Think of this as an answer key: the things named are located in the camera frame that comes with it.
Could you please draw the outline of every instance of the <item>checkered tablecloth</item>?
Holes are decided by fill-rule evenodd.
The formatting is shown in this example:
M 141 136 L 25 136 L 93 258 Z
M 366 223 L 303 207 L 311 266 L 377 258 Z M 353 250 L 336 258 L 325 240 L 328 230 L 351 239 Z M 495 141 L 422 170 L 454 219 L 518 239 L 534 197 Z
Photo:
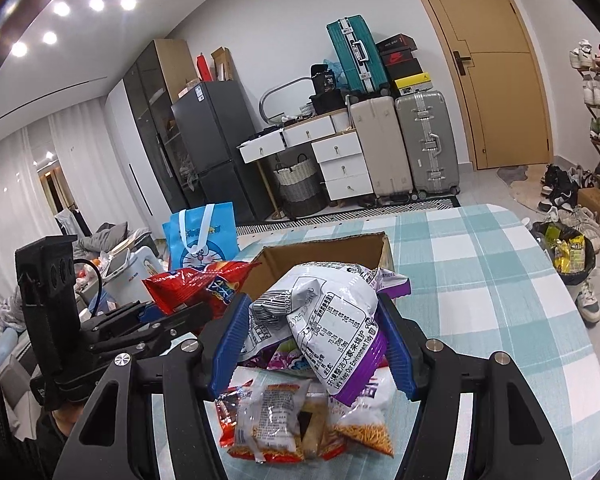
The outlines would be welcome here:
M 600 468 L 598 359 L 560 277 L 512 212 L 478 205 L 299 228 L 267 235 L 236 259 L 251 260 L 264 246 L 381 231 L 391 241 L 395 270 L 411 279 L 412 294 L 396 301 L 400 313 L 458 353 L 486 358 L 497 350 L 508 352 L 554 428 L 571 475 L 589 479 Z M 258 381 L 286 379 L 274 372 L 238 369 L 232 384 L 254 373 Z M 220 454 L 230 479 L 299 480 L 311 475 L 320 480 L 388 480 L 400 465 L 417 409 L 417 403 L 398 392 L 387 416 L 394 459 L 358 446 L 329 462 L 284 466 L 235 459 L 224 450 Z M 212 404 L 207 413 L 217 438 Z M 472 396 L 463 394 L 449 479 L 464 474 L 471 413 Z M 159 438 L 157 434 L 164 479 L 170 460 Z

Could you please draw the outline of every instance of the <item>cartoon character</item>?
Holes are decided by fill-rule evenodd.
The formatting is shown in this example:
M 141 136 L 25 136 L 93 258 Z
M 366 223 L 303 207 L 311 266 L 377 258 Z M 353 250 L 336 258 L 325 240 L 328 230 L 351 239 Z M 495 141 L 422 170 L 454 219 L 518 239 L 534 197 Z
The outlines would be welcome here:
M 190 254 L 189 251 L 184 249 L 182 251 L 182 255 L 180 256 L 180 268 L 184 267 L 192 267 L 194 269 L 204 269 L 205 266 L 212 262 L 221 262 L 224 260 L 224 254 L 213 242 L 206 242 L 197 253 Z

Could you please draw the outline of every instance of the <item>ceiling light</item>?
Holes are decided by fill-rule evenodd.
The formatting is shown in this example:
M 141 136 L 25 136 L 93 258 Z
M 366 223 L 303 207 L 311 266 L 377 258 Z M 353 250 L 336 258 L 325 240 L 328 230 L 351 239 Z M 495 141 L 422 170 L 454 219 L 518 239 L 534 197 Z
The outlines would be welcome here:
M 136 0 L 120 0 L 120 5 L 125 10 L 133 10 L 136 8 Z
M 45 35 L 42 36 L 42 41 L 44 41 L 48 45 L 53 45 L 58 40 L 58 37 L 54 32 L 45 32 Z
M 96 12 L 100 12 L 102 9 L 104 9 L 104 2 L 102 0 L 90 0 L 89 6 Z
M 16 57 L 22 57 L 27 53 L 27 45 L 21 41 L 17 41 L 11 47 L 11 53 Z
M 69 13 L 69 6 L 64 2 L 58 2 L 54 5 L 54 12 L 58 16 L 66 16 Z

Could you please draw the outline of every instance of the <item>white bag handle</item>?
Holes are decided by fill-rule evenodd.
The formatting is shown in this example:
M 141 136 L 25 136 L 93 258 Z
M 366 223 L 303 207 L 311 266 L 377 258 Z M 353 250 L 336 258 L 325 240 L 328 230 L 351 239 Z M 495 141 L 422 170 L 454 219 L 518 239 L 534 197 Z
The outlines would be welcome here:
M 184 248 L 187 250 L 187 253 L 191 254 L 191 256 L 195 256 L 196 253 L 206 245 L 206 238 L 208 237 L 209 228 L 211 227 L 211 215 L 214 212 L 214 205 L 215 204 L 207 204 L 205 206 L 205 212 L 202 215 L 202 224 L 200 225 L 198 244 L 191 247 L 187 247 L 187 228 L 185 226 L 186 211 L 183 209 L 178 213 L 178 220 L 180 221 L 180 240 L 182 240 Z

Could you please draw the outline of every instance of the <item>wooden door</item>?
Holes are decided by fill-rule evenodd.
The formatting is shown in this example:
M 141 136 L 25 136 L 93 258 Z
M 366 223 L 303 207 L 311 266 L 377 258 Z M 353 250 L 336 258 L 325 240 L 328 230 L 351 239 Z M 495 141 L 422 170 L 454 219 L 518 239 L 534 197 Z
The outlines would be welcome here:
M 454 71 L 476 168 L 550 160 L 546 99 L 510 0 L 423 0 Z

